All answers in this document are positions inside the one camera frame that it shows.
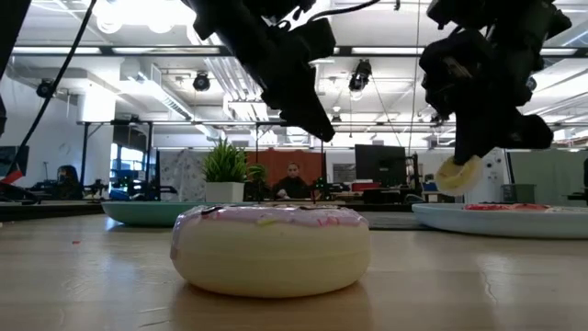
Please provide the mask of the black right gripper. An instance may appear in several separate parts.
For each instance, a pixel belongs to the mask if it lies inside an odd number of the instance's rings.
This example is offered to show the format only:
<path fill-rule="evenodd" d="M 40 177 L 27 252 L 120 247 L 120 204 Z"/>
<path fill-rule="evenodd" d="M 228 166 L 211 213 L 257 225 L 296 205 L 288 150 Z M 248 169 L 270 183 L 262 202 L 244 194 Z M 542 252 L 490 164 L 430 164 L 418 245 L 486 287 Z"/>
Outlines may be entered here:
<path fill-rule="evenodd" d="M 544 43 L 571 19 L 555 0 L 433 0 L 426 14 L 439 29 L 455 24 L 419 60 L 426 102 L 439 120 L 456 117 L 454 163 L 510 139 L 536 148 L 543 132 L 525 133 L 519 108 L 533 95 L 531 75 L 544 67 Z"/>

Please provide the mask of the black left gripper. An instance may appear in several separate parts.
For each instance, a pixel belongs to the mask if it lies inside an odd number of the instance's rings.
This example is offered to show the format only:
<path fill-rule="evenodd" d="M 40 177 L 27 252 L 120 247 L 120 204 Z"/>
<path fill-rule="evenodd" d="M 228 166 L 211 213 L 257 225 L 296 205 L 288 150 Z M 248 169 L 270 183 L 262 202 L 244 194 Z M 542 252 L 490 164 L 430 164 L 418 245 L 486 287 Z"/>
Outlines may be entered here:
<path fill-rule="evenodd" d="M 285 17 L 300 18 L 317 0 L 181 0 L 196 18 L 197 35 L 216 35 L 264 90 L 262 99 L 286 126 L 330 142 L 334 127 L 318 98 L 316 69 L 309 63 L 334 54 L 327 18 L 292 28 Z"/>

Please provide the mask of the small yellow donut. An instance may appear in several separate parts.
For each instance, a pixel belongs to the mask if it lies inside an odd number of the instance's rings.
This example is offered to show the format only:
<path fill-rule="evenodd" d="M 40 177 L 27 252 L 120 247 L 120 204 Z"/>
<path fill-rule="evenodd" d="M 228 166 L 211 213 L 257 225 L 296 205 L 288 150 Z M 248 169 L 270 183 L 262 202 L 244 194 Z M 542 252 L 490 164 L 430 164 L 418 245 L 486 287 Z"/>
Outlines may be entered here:
<path fill-rule="evenodd" d="M 435 183 L 439 192 L 448 196 L 461 196 L 472 190 L 482 178 L 482 160 L 473 155 L 464 165 L 457 165 L 450 156 L 437 169 Z"/>

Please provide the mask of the large purple donut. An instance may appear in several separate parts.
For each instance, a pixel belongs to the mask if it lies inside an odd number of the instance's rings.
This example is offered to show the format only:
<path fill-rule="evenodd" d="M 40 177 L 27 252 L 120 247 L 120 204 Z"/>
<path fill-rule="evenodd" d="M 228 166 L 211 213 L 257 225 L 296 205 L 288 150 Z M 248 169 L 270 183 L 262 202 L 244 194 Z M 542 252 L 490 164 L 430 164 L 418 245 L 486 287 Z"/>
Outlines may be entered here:
<path fill-rule="evenodd" d="M 293 298 L 337 291 L 370 262 L 368 220 L 332 206 L 214 206 L 180 214 L 170 258 L 205 291 Z"/>

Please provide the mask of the orange partition panel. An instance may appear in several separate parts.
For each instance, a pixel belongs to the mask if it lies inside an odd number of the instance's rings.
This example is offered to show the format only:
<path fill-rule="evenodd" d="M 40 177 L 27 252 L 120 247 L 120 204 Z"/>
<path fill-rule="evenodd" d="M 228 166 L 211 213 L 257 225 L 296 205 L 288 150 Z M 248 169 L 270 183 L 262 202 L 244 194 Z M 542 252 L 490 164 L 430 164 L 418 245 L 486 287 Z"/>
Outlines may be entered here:
<path fill-rule="evenodd" d="M 322 176 L 322 155 L 304 150 L 267 149 L 259 152 L 247 152 L 247 164 L 259 164 L 266 169 L 266 183 L 275 185 L 288 174 L 288 165 L 299 166 L 299 176 L 306 184 L 311 184 Z"/>

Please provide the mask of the person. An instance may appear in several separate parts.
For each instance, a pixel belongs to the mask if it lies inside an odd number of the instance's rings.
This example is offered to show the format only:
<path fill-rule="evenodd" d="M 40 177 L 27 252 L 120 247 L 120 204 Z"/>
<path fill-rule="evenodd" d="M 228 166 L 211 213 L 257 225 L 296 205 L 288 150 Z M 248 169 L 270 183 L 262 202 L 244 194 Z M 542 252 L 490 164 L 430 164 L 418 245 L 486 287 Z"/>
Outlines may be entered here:
<path fill-rule="evenodd" d="M 287 175 L 281 178 L 273 187 L 275 200 L 301 200 L 311 197 L 310 187 L 300 177 L 300 167 L 296 163 L 289 163 Z"/>

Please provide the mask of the green background plant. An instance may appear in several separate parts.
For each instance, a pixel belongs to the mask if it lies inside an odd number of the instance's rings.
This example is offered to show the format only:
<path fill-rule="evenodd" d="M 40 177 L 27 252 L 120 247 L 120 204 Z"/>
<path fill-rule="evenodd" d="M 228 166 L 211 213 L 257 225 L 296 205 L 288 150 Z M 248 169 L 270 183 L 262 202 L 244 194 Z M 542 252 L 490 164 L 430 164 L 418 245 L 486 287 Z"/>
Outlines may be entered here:
<path fill-rule="evenodd" d="M 266 183 L 266 167 L 261 164 L 252 164 L 248 167 L 248 178 L 251 182 L 264 185 Z"/>

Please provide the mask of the light blue plate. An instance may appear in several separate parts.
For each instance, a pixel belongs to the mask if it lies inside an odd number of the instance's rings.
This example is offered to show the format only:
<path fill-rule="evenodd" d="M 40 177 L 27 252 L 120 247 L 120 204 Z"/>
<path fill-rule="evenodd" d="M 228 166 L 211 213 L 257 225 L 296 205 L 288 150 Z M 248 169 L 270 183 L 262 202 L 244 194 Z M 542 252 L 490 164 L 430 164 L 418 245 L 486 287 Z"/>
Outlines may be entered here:
<path fill-rule="evenodd" d="M 468 210 L 464 204 L 421 203 L 412 206 L 416 221 L 455 233 L 542 239 L 588 239 L 588 208 L 543 210 Z"/>

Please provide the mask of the black computer monitor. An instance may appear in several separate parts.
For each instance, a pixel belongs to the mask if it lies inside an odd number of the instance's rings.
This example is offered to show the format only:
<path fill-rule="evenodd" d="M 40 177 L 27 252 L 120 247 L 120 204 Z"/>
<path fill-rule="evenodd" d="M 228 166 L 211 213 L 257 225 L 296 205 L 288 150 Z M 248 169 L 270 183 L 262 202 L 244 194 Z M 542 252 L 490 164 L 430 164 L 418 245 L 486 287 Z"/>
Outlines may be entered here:
<path fill-rule="evenodd" d="M 370 179 L 384 187 L 406 183 L 406 153 L 403 147 L 356 144 L 355 164 L 357 180 Z"/>

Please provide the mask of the small green potted plant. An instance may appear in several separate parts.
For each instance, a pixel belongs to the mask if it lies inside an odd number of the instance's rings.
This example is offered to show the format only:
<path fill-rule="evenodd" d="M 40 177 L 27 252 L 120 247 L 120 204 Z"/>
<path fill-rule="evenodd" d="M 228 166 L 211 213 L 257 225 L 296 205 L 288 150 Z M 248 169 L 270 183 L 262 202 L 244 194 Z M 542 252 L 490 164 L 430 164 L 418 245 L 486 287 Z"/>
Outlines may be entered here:
<path fill-rule="evenodd" d="M 203 160 L 205 199 L 210 203 L 243 201 L 246 153 L 227 139 L 219 139 Z"/>

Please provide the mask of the teal plate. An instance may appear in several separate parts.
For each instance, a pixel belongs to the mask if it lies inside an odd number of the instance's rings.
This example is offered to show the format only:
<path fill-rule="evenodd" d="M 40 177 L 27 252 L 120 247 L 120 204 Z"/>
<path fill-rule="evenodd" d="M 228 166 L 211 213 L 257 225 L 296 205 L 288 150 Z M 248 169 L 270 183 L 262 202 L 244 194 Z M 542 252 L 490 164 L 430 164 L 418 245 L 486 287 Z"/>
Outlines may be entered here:
<path fill-rule="evenodd" d="M 212 202 L 105 201 L 104 213 L 111 219 L 129 226 L 173 227 L 176 218 L 195 207 L 213 207 Z"/>

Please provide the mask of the black aluminium table frame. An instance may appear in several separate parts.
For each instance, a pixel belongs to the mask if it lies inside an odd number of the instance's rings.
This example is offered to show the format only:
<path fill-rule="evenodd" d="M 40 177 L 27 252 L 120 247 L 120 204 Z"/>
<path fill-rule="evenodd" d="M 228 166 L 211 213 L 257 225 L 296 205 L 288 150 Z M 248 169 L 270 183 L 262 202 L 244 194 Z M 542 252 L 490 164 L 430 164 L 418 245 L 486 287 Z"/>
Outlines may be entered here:
<path fill-rule="evenodd" d="M 102 205 L 88 201 L 49 201 L 23 205 L 0 202 L 0 223 L 102 214 Z"/>

